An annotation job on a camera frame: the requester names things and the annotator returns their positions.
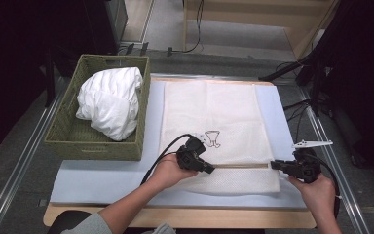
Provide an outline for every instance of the crumpled white cloth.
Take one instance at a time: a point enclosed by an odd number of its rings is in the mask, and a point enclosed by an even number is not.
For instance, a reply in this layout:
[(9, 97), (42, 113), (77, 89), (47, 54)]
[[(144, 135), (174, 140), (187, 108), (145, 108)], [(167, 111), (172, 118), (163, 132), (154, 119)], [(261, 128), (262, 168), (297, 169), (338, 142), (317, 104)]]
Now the crumpled white cloth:
[[(220, 169), (183, 179), (171, 189), (209, 195), (279, 192), (274, 160), (253, 85), (205, 81), (167, 82), (160, 153), (183, 134), (205, 135), (212, 147), (200, 157), (211, 164), (267, 164), (263, 169)], [(168, 151), (185, 144), (182, 138)]]
[(81, 86), (76, 117), (91, 120), (91, 127), (114, 140), (126, 139), (137, 124), (141, 84), (138, 67), (97, 72)]

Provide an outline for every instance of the black device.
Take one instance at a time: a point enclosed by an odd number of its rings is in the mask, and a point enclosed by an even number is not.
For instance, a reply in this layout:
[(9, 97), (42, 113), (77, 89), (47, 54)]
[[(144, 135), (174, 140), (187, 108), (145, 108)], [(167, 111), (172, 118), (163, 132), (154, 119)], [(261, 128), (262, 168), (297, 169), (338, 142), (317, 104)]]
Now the black device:
[(271, 161), (272, 169), (281, 170), (290, 176), (303, 179), (306, 183), (312, 183), (318, 179), (318, 175), (321, 173), (320, 166), (326, 167), (330, 172), (335, 185), (336, 197), (333, 212), (336, 218), (338, 216), (340, 207), (340, 191), (336, 175), (323, 160), (317, 157), (315, 150), (312, 148), (297, 148), (293, 152), (293, 155), (295, 158), (293, 161)]
[(170, 143), (167, 146), (167, 148), (157, 158), (156, 162), (154, 162), (154, 164), (151, 166), (150, 170), (147, 171), (147, 173), (144, 176), (144, 179), (141, 181), (141, 184), (147, 181), (148, 177), (153, 172), (153, 169), (160, 162), (160, 160), (162, 160), (167, 155), (171, 154), (167, 153), (167, 151), (183, 137), (188, 137), (189, 139), (186, 141), (184, 145), (181, 145), (180, 148), (175, 152), (177, 156), (178, 166), (181, 169), (193, 170), (197, 172), (206, 172), (208, 174), (211, 174), (212, 171), (214, 171), (214, 167), (210, 163), (206, 162), (205, 160), (199, 157), (199, 155), (206, 151), (206, 148), (203, 145), (203, 143), (196, 136), (185, 134), (177, 137), (175, 140), (172, 141), (172, 143)]
[(211, 174), (214, 167), (199, 157), (206, 151), (205, 146), (194, 136), (190, 137), (185, 145), (181, 145), (177, 150), (177, 162), (181, 169), (206, 172)]
[(272, 161), (272, 169), (281, 170), (290, 176), (303, 179), (306, 183), (312, 183), (317, 180), (318, 175), (321, 173), (321, 169), (320, 161), (312, 157), (316, 157), (315, 151), (312, 148), (299, 148), (293, 152), (293, 155), (296, 160)]

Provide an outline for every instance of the black equipment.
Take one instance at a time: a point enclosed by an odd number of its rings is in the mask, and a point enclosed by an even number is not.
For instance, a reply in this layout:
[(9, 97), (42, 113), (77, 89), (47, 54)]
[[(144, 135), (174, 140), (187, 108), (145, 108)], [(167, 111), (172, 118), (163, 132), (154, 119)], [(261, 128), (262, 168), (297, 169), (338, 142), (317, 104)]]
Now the black equipment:
[(214, 167), (199, 157), (200, 154), (206, 151), (205, 146), (203, 143), (195, 136), (185, 134), (177, 137), (175, 140), (170, 143), (167, 148), (160, 154), (160, 156), (157, 158), (156, 162), (151, 166), (150, 170), (147, 171), (147, 173), (144, 176), (144, 179), (141, 181), (141, 184), (143, 184), (145, 181), (147, 181), (150, 174), (153, 172), (153, 169), (156, 167), (156, 165), (162, 160), (164, 157), (171, 153), (167, 153), (167, 151), (181, 138), (188, 137), (189, 139), (185, 143), (185, 145), (181, 145), (180, 148), (176, 152), (177, 155), (177, 163), (178, 166), (181, 169), (186, 170), (193, 170), (197, 172), (206, 172), (208, 174), (211, 174), (212, 171), (214, 171)]
[(178, 166), (181, 169), (211, 174), (214, 171), (214, 167), (199, 157), (205, 151), (206, 148), (199, 139), (194, 136), (190, 137), (186, 144), (180, 146), (176, 152)]
[(316, 156), (315, 151), (311, 148), (300, 148), (294, 151), (293, 155), (296, 159), (294, 161), (272, 161), (272, 169), (281, 170), (290, 176), (301, 178), (306, 183), (317, 180), (321, 173), (320, 162), (310, 156)]

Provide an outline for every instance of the green wicker basket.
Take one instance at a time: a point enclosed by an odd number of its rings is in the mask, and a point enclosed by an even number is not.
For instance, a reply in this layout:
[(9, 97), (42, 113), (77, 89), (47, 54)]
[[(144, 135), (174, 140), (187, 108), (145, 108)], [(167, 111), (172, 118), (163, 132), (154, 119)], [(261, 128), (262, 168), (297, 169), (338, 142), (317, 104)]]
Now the green wicker basket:
[[(91, 121), (78, 119), (75, 114), (84, 82), (98, 71), (122, 67), (138, 67), (143, 84), (138, 93), (135, 131), (123, 141), (114, 141), (92, 128)], [(44, 142), (66, 160), (141, 160), (150, 82), (148, 57), (82, 55)]]

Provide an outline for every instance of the metal frame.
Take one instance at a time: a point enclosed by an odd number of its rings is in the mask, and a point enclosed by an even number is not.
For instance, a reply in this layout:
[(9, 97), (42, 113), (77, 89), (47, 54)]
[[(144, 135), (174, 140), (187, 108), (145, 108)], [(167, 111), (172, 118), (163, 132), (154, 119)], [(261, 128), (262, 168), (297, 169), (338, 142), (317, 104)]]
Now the metal frame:
[(58, 90), (58, 93), (55, 97), (55, 100), (49, 107), (45, 108), (44, 112), (42, 113), (37, 126), (35, 127), (31, 137), (29, 138), (29, 141), (20, 154), (17, 164), (15, 165), (4, 188), (0, 192), (0, 225), (5, 216), (5, 213), (7, 212), (12, 203), (12, 200), (17, 193), (17, 190), (35, 155), (39, 143), (42, 142), (44, 133), (47, 130), (57, 110), (58, 105), (60, 104), (60, 100), (63, 97), (67, 86), (68, 82), (62, 77), (59, 77), (56, 83), (56, 89)]
[[(254, 77), (230, 77), (230, 76), (210, 76), (210, 75), (173, 75), (173, 74), (161, 74), (161, 73), (152, 73), (152, 77), (166, 77), (166, 78), (184, 78), (184, 79), (196, 79), (196, 80), (233, 80), (233, 81), (258, 81)], [(288, 85), (288, 81), (274, 82), (275, 85)], [(30, 162), (33, 159), (34, 153), (42, 141), (44, 132), (48, 128), (55, 112), (60, 104), (61, 98), (68, 86), (68, 82), (62, 77), (56, 83), (56, 89), (58, 90), (56, 98), (51, 106), (46, 108), (37, 124), (35, 130), (32, 133), (28, 143), (26, 144), (22, 154), (19, 157), (19, 160), (10, 175), (7, 183), (0, 192), (0, 224), (2, 219), (7, 212), (8, 208), (11, 205), (13, 198), (16, 195), (16, 192), (20, 186), (20, 183), (23, 179), (23, 176), (26, 173), (26, 170), (29, 167)], [(305, 88), (300, 88), (301, 98), (309, 98), (309, 94)], [(314, 128), (315, 134), (318, 137), (318, 140), (328, 141), (327, 135), (324, 131), (323, 125), (321, 124), (319, 118), (316, 117), (314, 111), (311, 108), (308, 108), (308, 115), (310, 122)], [(335, 153), (331, 145), (322, 147), (324, 157), (329, 164), (329, 167), (332, 169), (334, 174), (337, 176), (339, 181), (341, 195), (343, 197), (343, 203), (348, 212), (348, 215), (351, 219), (352, 225), (356, 233), (370, 233), (367, 227), (367, 224), (363, 218), (360, 206), (358, 205), (355, 195), (351, 190), (347, 179), (345, 178), (343, 171), (340, 167), (339, 162), (336, 159)]]

